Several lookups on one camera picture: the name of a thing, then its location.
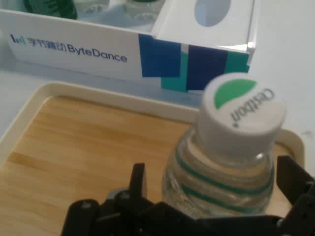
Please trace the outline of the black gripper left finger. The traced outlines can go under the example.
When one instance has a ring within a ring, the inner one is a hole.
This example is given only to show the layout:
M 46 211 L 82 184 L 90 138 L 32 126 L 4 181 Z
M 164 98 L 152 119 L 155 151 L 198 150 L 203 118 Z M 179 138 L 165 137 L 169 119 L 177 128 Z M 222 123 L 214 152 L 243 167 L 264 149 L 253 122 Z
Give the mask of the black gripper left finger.
M 148 201 L 144 163 L 133 165 L 129 186 L 100 204 L 94 199 L 73 202 L 67 211 L 62 236 L 161 236 L 162 230 L 140 213 Z

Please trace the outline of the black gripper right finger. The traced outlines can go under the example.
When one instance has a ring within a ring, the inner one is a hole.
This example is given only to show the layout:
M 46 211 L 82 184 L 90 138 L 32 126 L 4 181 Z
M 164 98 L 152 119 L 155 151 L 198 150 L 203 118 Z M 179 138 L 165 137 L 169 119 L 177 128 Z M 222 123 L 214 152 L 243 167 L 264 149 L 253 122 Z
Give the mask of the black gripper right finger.
M 313 236 L 315 234 L 315 178 L 290 156 L 279 156 L 276 183 L 292 205 L 279 223 L 281 234 Z

